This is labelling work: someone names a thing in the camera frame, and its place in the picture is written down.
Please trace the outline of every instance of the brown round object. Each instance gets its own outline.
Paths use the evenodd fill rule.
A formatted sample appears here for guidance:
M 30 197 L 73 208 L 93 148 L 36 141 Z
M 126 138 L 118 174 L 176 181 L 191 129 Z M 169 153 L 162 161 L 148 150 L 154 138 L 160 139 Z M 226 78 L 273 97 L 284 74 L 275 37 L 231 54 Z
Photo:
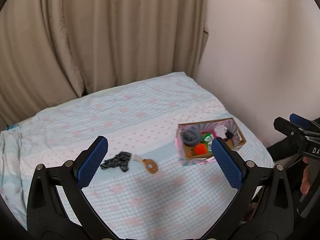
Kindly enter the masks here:
M 151 159 L 143 159 L 144 166 L 151 174 L 155 174 L 158 171 L 158 164 Z

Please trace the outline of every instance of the mattress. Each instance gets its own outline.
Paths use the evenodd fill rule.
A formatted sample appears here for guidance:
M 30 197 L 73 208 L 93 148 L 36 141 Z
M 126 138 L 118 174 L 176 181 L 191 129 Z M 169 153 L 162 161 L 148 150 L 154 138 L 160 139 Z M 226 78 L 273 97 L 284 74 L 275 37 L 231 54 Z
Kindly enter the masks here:
M 244 160 L 273 167 L 266 148 L 222 103 L 184 73 L 171 73 L 103 90 L 45 109 L 19 127 L 0 133 L 1 195 L 26 227 L 26 204 L 34 169 L 74 160 L 98 135 L 109 141 L 106 159 L 120 151 L 153 159 L 156 174 L 133 160 L 129 170 L 98 169 L 83 192 L 118 237 L 200 238 L 237 190 L 216 162 L 183 166 L 175 148 L 179 123 L 233 117 L 247 143 Z M 58 187 L 69 218 L 79 223 Z

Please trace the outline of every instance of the white wall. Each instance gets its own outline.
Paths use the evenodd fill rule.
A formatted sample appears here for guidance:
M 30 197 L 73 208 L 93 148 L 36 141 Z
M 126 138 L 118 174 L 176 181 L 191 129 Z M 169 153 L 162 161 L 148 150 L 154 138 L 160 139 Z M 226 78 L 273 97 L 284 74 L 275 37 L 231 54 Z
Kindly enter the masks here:
M 314 0 L 208 0 L 196 81 L 266 147 L 273 120 L 320 117 L 320 10 Z

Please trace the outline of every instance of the human hand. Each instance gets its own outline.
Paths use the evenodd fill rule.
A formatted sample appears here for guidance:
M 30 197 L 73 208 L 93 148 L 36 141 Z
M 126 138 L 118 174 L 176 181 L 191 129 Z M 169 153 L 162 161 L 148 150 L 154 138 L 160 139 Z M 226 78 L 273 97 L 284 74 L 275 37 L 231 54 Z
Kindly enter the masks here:
M 303 158 L 304 163 L 309 163 L 309 158 Z M 307 166 L 303 171 L 303 179 L 300 187 L 300 191 L 302 194 L 307 194 L 310 189 L 310 181 L 309 181 L 309 166 Z

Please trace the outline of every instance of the blue gripper pad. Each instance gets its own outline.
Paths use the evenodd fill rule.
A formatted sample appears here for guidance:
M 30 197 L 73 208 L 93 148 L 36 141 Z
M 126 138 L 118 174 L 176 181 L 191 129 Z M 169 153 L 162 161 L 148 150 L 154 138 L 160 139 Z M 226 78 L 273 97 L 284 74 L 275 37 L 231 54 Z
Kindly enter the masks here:
M 310 128 L 310 121 L 297 114 L 290 114 L 289 120 L 305 130 Z
M 89 186 L 107 152 L 108 140 L 98 136 L 87 150 L 80 153 L 74 166 L 74 175 L 79 189 Z
M 212 141 L 211 151 L 230 186 L 240 190 L 243 180 L 242 171 L 217 139 Z

